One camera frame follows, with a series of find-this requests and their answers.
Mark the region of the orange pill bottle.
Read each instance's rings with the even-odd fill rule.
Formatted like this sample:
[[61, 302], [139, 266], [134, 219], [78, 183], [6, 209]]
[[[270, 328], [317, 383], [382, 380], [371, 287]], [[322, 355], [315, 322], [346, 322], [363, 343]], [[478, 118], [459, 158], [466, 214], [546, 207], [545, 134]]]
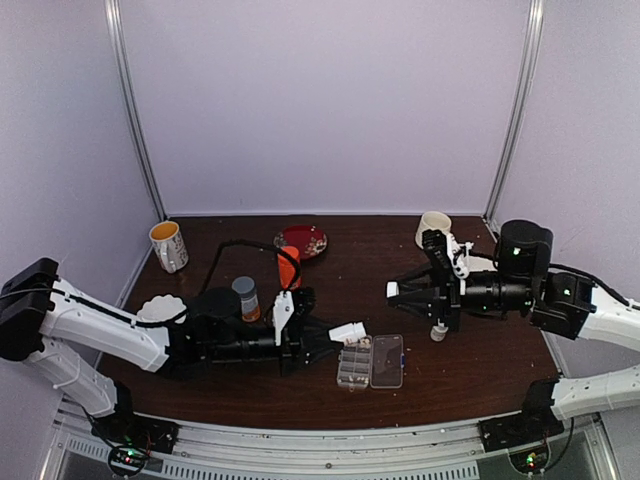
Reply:
[[280, 284], [283, 289], [295, 290], [300, 286], [300, 252], [294, 246], [281, 248], [285, 255], [278, 254], [278, 269]]

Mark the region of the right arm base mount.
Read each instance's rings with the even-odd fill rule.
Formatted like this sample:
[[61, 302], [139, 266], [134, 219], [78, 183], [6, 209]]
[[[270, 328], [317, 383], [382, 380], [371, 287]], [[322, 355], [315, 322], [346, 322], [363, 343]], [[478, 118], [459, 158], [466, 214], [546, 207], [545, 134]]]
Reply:
[[550, 409], [521, 410], [478, 423], [486, 453], [505, 450], [511, 466], [532, 477], [552, 466], [550, 440], [564, 432], [564, 423]]

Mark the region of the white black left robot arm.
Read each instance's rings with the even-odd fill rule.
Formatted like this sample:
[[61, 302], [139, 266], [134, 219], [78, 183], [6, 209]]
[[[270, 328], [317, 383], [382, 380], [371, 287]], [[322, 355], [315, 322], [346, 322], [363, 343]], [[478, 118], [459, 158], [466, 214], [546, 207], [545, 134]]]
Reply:
[[137, 442], [144, 424], [132, 412], [130, 390], [98, 373], [73, 348], [82, 344], [172, 380], [199, 378], [214, 365], [275, 361], [282, 375], [333, 353], [330, 325], [313, 318], [310, 288], [275, 298], [272, 324], [241, 318], [241, 298], [215, 287], [191, 300], [156, 296], [135, 314], [101, 302], [41, 258], [1, 288], [1, 356], [26, 362], [54, 389], [79, 403], [123, 444]]

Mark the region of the clear plastic pill organizer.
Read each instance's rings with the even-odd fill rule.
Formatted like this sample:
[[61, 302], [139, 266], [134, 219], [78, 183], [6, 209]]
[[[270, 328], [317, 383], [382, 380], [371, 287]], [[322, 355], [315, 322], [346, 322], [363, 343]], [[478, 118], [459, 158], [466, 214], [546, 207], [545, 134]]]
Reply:
[[[404, 380], [404, 339], [399, 334], [368, 336], [371, 338], [369, 349], [360, 349], [345, 345], [338, 360], [336, 383], [351, 391], [366, 388], [378, 390], [399, 389]], [[342, 385], [347, 376], [367, 376], [366, 388], [353, 389]]]

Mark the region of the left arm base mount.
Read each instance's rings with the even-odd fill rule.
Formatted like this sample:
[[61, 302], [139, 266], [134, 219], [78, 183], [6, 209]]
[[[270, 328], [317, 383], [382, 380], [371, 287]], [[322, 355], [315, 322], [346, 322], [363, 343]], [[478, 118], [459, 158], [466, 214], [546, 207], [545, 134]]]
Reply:
[[108, 447], [107, 466], [118, 478], [129, 479], [141, 473], [154, 453], [171, 454], [179, 425], [173, 421], [138, 415], [128, 405], [116, 405], [104, 416], [84, 411], [91, 433]]

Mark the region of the white pill bottle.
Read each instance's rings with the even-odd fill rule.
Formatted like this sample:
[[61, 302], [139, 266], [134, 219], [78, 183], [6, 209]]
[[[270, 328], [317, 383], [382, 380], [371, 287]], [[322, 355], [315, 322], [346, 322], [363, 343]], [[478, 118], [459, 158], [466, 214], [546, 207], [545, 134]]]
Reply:
[[330, 329], [328, 335], [333, 342], [352, 344], [365, 338], [367, 332], [362, 322], [352, 322]]
[[430, 331], [430, 338], [434, 342], [442, 342], [448, 333], [449, 328], [443, 324], [433, 325]]

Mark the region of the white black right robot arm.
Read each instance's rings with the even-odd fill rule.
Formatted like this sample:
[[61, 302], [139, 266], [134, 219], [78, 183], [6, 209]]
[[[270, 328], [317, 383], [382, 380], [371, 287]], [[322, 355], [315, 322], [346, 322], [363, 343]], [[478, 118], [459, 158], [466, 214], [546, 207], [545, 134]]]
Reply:
[[[427, 320], [443, 332], [456, 331], [462, 314], [502, 318], [517, 312], [541, 331], [576, 340], [639, 348], [639, 304], [596, 276], [551, 261], [553, 233], [529, 220], [501, 227], [490, 270], [469, 266], [470, 242], [427, 230], [426, 264], [388, 282], [389, 306]], [[539, 380], [512, 416], [513, 433], [530, 442], [562, 429], [576, 416], [634, 407], [639, 369], [628, 367], [590, 377]]]

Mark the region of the grey lid pill bottle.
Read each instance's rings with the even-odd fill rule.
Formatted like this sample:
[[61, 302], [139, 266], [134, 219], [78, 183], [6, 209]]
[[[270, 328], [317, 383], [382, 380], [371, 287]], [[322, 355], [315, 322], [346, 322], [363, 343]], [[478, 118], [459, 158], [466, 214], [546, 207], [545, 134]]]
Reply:
[[243, 320], [248, 323], [259, 321], [261, 309], [255, 281], [249, 276], [240, 276], [233, 280], [231, 288], [240, 298]]

